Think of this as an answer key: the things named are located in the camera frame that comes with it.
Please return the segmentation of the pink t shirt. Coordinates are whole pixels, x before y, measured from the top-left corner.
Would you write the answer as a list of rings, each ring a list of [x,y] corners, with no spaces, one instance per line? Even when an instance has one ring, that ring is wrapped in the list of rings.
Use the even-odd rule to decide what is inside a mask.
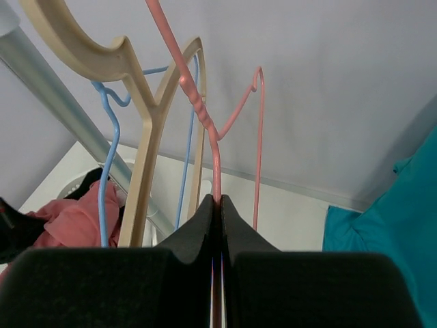
[[[77,201],[64,200],[55,205],[56,200],[51,200],[39,210],[27,213],[34,216],[43,215],[48,221],[44,224],[43,233],[26,250],[101,246],[98,220],[99,184],[99,181],[94,182],[89,191]],[[13,261],[6,263],[6,268],[1,272],[1,281],[9,275]]]

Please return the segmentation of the pink wire hanger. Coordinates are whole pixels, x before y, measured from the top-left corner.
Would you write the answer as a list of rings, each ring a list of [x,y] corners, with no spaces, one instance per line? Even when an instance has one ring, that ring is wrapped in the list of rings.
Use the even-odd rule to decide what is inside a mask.
[[[255,175],[255,196],[253,205],[253,222],[252,222],[252,232],[257,231],[258,224],[258,211],[259,211],[259,187],[260,187],[260,177],[261,177],[261,166],[262,166],[262,136],[263,136],[263,120],[264,120],[264,103],[265,103],[265,85],[264,85],[264,73],[260,66],[255,69],[253,75],[253,80],[251,84],[247,87],[242,99],[238,103],[234,112],[230,115],[229,119],[225,123],[221,130],[217,130],[213,119],[209,116],[206,104],[204,100],[201,99],[201,95],[198,92],[197,86],[195,85],[194,79],[189,72],[188,66],[183,59],[182,52],[178,46],[175,36],[169,26],[167,18],[163,12],[163,9],[158,1],[147,1],[147,6],[152,14],[152,17],[158,27],[158,30],[170,51],[172,58],[174,59],[177,68],[180,70],[180,86],[188,99],[190,100],[195,113],[199,119],[201,125],[208,132],[208,139],[212,151],[213,159],[213,198],[216,204],[221,204],[221,158],[219,151],[219,141],[226,136],[226,134],[231,129],[232,125],[236,121],[238,115],[242,111],[250,93],[255,93],[257,90],[260,91],[260,103],[259,103],[259,124],[257,133],[257,165],[256,165],[256,175]]]

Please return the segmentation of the blue wire hanger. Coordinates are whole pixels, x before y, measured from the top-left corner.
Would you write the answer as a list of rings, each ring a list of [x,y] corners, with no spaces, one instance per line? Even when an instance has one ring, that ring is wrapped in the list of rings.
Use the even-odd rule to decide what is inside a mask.
[[[200,76],[200,73],[204,72],[204,68],[200,67],[201,65],[199,63],[200,62],[199,55],[195,55],[193,60],[195,63],[195,74],[196,74],[194,79],[195,79],[196,86],[198,86],[199,76]],[[164,72],[167,69],[168,69],[168,66],[147,69],[147,70],[143,71],[143,75],[146,76],[149,74],[156,74],[156,73]],[[105,241],[105,238],[104,238],[104,237],[108,237],[108,232],[106,231],[107,211],[106,211],[106,207],[105,207],[106,206],[105,205],[106,204],[105,203],[105,199],[106,199],[105,195],[106,195],[106,189],[107,189],[107,180],[109,178],[109,172],[110,172],[110,169],[112,168],[113,162],[115,160],[116,150],[117,150],[117,146],[119,144],[119,138],[120,138],[119,121],[118,121],[116,115],[114,114],[114,112],[110,106],[108,96],[110,96],[120,107],[127,107],[131,101],[131,96],[130,96],[130,94],[127,94],[126,99],[122,100],[114,90],[104,86],[104,84],[102,82],[91,81],[91,84],[96,89],[96,91],[99,93],[103,109],[105,110],[108,117],[110,118],[110,120],[113,124],[113,130],[114,130],[114,139],[113,139],[112,144],[110,145],[109,152],[108,152],[107,157],[106,157],[106,161],[104,163],[99,163],[99,165],[102,168],[102,173],[101,173],[101,177],[100,177],[100,184],[99,184],[99,189],[98,189],[98,220],[99,220],[99,228],[100,228],[100,235],[101,235],[100,241],[101,241],[102,247],[108,247],[109,242]],[[194,116],[195,116],[194,114],[195,114],[194,108],[192,108],[191,122],[190,122],[190,126],[189,126],[189,131],[188,131],[186,153],[185,153],[185,158],[184,158],[184,168],[183,168],[181,185],[180,185],[178,212],[177,212],[177,217],[176,217],[176,229],[178,228],[178,225],[180,223],[180,215],[181,215],[180,213],[182,210],[184,191],[185,191],[185,187],[186,187],[186,177],[187,177],[187,171],[188,171],[188,158],[189,158],[190,152],[191,152],[191,143],[192,143],[193,127],[194,127]],[[152,203],[152,196],[150,196],[148,204],[152,207],[152,214],[149,215],[146,211],[145,225],[143,226],[143,232],[140,235],[141,239],[139,241],[140,243],[139,243],[138,247],[143,246],[143,234],[147,230],[146,229],[147,219],[153,218],[154,216],[158,219],[160,218],[158,215],[158,213],[159,213],[158,207],[156,207]]]

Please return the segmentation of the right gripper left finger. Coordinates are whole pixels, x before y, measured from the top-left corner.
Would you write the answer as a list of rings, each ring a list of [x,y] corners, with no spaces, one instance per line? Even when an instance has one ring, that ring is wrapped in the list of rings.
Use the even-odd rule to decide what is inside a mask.
[[[215,203],[155,247],[34,249],[1,285],[2,327],[209,327]]]

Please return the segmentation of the beige wooden hanger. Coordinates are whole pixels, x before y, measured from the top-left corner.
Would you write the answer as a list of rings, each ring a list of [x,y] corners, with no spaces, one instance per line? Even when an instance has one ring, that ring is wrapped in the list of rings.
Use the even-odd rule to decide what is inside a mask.
[[[79,26],[64,1],[21,1],[35,30],[56,56],[75,73],[92,81],[122,81],[142,119],[142,135],[127,195],[119,247],[140,247],[158,149],[180,71],[171,62],[152,93],[130,40],[117,37],[107,48]]]

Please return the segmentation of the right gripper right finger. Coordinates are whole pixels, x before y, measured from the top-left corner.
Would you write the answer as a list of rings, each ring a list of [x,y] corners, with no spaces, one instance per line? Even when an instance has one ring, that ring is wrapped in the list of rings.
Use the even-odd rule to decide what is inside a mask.
[[[363,252],[281,251],[221,200],[228,327],[422,327],[395,263]]]

